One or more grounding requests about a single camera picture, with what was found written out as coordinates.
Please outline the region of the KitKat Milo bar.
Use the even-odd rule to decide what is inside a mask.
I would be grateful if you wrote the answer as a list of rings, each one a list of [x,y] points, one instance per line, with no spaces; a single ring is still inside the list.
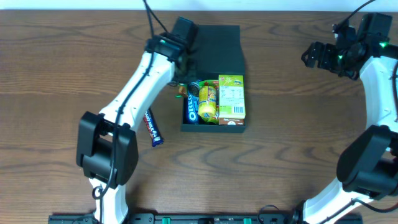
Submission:
[[[188,90],[186,84],[179,84],[178,85],[178,93],[175,95],[176,98],[187,98],[188,97]]]

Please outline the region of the blue Oreo pack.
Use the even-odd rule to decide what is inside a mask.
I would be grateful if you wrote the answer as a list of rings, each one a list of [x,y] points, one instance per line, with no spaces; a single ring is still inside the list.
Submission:
[[[197,82],[192,82],[187,86],[187,106],[186,119],[187,123],[198,124],[198,96],[200,87]]]

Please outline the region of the black gift box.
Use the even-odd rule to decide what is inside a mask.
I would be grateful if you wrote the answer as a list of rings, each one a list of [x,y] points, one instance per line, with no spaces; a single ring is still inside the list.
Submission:
[[[246,74],[245,59],[240,41],[240,27],[229,25],[199,25],[188,58],[189,83],[202,80],[217,80],[219,75]],[[246,124],[206,124],[201,118],[197,124],[188,122],[188,100],[182,109],[182,132],[197,133],[243,133]]]

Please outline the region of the yellow Mentos bottle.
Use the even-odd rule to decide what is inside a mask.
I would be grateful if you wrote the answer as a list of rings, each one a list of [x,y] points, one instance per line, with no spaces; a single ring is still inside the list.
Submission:
[[[198,114],[203,119],[208,119],[216,112],[216,89],[212,86],[203,86],[199,92]]]

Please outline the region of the green yellow snack box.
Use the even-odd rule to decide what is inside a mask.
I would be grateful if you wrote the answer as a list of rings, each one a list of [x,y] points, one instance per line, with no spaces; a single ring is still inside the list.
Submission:
[[[220,118],[244,119],[246,117],[244,78],[242,75],[219,75]]]

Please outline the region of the colourful gummy candy bag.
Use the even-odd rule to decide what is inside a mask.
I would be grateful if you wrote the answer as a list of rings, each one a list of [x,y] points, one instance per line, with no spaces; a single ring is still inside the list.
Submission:
[[[216,109],[217,109],[217,112],[211,118],[203,119],[201,117],[201,119],[205,123],[211,123],[211,124],[219,125],[219,106],[218,106],[218,88],[219,88],[219,85],[218,85],[218,80],[204,80],[204,81],[200,82],[200,89],[203,86],[212,86],[212,87],[214,87],[216,89]]]

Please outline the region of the brown Pocky box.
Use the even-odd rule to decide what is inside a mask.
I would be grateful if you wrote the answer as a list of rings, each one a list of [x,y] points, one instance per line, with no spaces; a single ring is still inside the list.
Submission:
[[[244,119],[220,118],[219,125],[224,126],[244,126]]]

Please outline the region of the Dairy Milk chocolate bar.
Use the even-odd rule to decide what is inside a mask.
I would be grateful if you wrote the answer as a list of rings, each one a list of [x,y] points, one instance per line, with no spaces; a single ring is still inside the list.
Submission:
[[[156,147],[158,145],[163,144],[164,139],[160,133],[160,129],[158,128],[158,125],[155,121],[155,118],[154,118],[151,108],[149,108],[145,112],[143,120],[144,120],[146,128],[150,134],[152,147]]]

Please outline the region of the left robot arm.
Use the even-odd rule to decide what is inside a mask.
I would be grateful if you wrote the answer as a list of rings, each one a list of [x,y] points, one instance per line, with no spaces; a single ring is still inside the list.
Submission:
[[[126,183],[138,162],[136,132],[161,90],[188,74],[190,48],[198,27],[179,17],[171,32],[147,40],[141,61],[117,97],[97,114],[87,111],[78,125],[76,164],[93,186],[96,223],[124,223],[129,209]]]

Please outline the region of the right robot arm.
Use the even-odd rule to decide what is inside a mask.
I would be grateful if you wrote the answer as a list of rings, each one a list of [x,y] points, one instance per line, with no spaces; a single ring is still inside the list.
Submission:
[[[362,205],[397,196],[397,46],[390,44],[392,16],[368,13],[359,29],[345,19],[333,26],[335,44],[312,43],[302,54],[306,67],[360,79],[366,100],[366,129],[342,153],[336,177],[318,195],[301,202],[292,223],[351,222],[346,214]]]

